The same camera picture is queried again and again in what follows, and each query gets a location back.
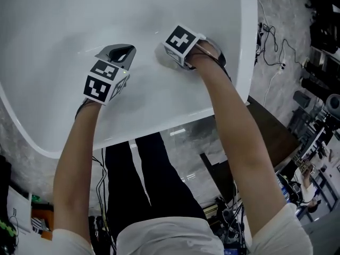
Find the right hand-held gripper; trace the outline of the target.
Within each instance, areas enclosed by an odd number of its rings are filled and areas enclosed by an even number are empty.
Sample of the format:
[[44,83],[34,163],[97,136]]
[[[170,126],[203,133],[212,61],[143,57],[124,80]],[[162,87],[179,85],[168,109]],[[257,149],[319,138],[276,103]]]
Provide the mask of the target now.
[[[199,41],[206,41],[218,51],[218,59],[214,58],[211,52],[200,46]],[[183,25],[177,25],[170,36],[163,42],[165,54],[186,70],[194,70],[195,67],[186,61],[192,48],[200,50],[201,54],[212,57],[219,66],[226,66],[226,58],[220,47],[210,38],[201,33],[196,33]]]

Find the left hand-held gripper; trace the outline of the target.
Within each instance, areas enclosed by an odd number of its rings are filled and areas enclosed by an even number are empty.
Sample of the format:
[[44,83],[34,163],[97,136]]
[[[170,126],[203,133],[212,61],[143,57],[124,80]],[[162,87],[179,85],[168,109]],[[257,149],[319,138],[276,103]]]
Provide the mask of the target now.
[[83,95],[107,105],[118,96],[128,79],[129,69],[136,55],[130,44],[114,44],[104,47],[88,64]]

